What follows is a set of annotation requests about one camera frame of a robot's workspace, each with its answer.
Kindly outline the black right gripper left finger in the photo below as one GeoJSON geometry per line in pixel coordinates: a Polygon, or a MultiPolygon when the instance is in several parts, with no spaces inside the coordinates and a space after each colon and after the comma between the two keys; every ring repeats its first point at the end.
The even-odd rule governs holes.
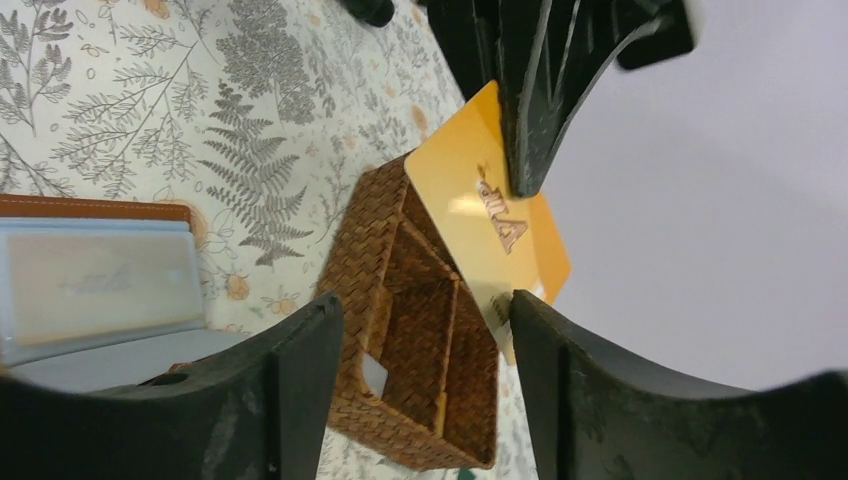
{"type": "Polygon", "coordinates": [[[325,293],[222,352],[104,391],[87,478],[314,478],[343,325],[325,293]]]}

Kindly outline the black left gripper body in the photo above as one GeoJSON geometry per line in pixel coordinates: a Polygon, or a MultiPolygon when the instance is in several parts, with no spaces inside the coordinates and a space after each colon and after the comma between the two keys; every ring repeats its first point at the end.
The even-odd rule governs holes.
{"type": "Polygon", "coordinates": [[[611,62],[632,71],[696,47],[693,1],[429,1],[426,13],[466,98],[492,80],[518,94],[535,75],[558,93],[611,62]]]}

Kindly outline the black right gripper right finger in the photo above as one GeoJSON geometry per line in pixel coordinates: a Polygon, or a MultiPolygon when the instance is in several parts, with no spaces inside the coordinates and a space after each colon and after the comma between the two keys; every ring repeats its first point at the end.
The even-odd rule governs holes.
{"type": "Polygon", "coordinates": [[[744,479],[756,448],[742,390],[699,379],[577,325],[525,290],[511,328],[542,479],[744,479]]]}

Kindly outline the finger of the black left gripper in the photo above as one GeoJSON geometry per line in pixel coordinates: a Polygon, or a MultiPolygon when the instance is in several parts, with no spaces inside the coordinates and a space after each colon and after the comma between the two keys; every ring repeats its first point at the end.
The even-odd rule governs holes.
{"type": "Polygon", "coordinates": [[[502,1],[497,46],[512,193],[539,193],[600,74],[662,27],[660,1],[502,1]]]}

